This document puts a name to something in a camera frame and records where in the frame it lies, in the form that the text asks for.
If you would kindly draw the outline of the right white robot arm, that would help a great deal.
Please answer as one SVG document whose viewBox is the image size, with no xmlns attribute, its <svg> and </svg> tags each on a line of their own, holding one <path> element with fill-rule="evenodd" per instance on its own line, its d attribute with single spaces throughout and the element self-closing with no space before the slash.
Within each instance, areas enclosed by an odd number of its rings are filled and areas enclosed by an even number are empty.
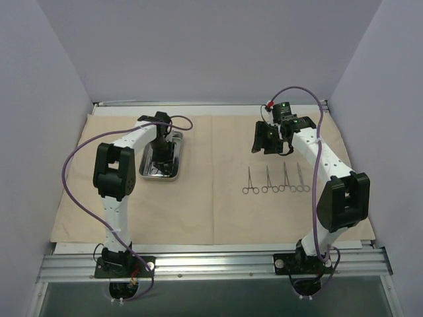
<svg viewBox="0 0 423 317">
<path fill-rule="evenodd" d="M 290 104 L 265 105 L 267 119 L 255 125 L 252 153 L 285 156 L 298 152 L 313 167 L 312 229 L 300 241 L 293 264 L 303 273 L 326 262 L 328 251 L 348 229 L 368 217 L 370 179 L 342 162 L 321 137 L 321 123 L 293 114 Z"/>
</svg>

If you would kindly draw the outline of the steel forceps with ring handles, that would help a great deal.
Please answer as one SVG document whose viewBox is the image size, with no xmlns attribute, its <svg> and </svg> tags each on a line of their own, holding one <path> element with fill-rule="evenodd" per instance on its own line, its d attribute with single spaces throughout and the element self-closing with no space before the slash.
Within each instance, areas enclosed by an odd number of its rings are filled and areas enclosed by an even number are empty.
<svg viewBox="0 0 423 317">
<path fill-rule="evenodd" d="M 284 163 L 283 168 L 284 168 L 284 183 L 278 186 L 279 192 L 284 192 L 286 190 L 289 190 L 290 192 L 296 192 L 297 188 L 294 185 L 290 184 L 286 163 Z"/>
</svg>

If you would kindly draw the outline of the beige cloth kit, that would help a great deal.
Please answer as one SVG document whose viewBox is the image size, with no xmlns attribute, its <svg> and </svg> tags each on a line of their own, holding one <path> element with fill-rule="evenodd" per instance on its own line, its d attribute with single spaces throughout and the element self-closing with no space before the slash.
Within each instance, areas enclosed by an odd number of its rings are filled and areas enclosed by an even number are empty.
<svg viewBox="0 0 423 317">
<path fill-rule="evenodd" d="M 297 163 L 305 184 L 312 166 L 299 153 L 287 157 L 251 153 L 255 116 L 194 116 L 184 133 L 180 172 L 175 181 L 137 177 L 128 201 L 130 236 L 135 244 L 276 244 L 303 238 L 312 223 L 309 192 L 242 193 L 248 167 L 252 183 L 298 185 Z M 83 148 L 74 156 L 67 177 L 69 193 L 59 204 L 51 241 L 97 243 L 106 239 L 101 198 L 93 186 L 96 148 L 118 138 L 135 124 L 134 117 L 89 116 Z"/>
</svg>

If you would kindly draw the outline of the steel instrument tray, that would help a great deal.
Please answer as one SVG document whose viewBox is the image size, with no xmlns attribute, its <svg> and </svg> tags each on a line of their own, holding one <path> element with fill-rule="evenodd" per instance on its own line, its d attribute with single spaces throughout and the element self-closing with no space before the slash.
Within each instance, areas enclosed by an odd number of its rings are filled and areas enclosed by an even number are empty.
<svg viewBox="0 0 423 317">
<path fill-rule="evenodd" d="M 183 134 L 174 130 L 166 140 L 171 143 L 173 150 L 173 157 L 168 162 L 161 163 L 153 159 L 153 148 L 150 143 L 144 148 L 139 174 L 145 180 L 172 182 L 177 179 L 182 155 Z"/>
</svg>

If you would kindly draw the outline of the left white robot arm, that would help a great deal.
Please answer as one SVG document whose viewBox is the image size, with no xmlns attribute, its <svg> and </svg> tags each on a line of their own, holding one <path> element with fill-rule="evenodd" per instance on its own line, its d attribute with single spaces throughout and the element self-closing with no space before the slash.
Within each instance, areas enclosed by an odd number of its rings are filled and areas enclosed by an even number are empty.
<svg viewBox="0 0 423 317">
<path fill-rule="evenodd" d="M 165 112 L 141 116 L 134 130 L 112 143 L 97 147 L 93 185 L 101 196 L 105 221 L 112 228 L 106 231 L 101 259 L 118 277 L 129 275 L 134 267 L 127 250 L 132 245 L 128 228 L 128 196 L 136 183 L 135 156 L 150 154 L 149 165 L 169 177 L 176 162 L 177 146 L 171 139 L 172 118 Z"/>
</svg>

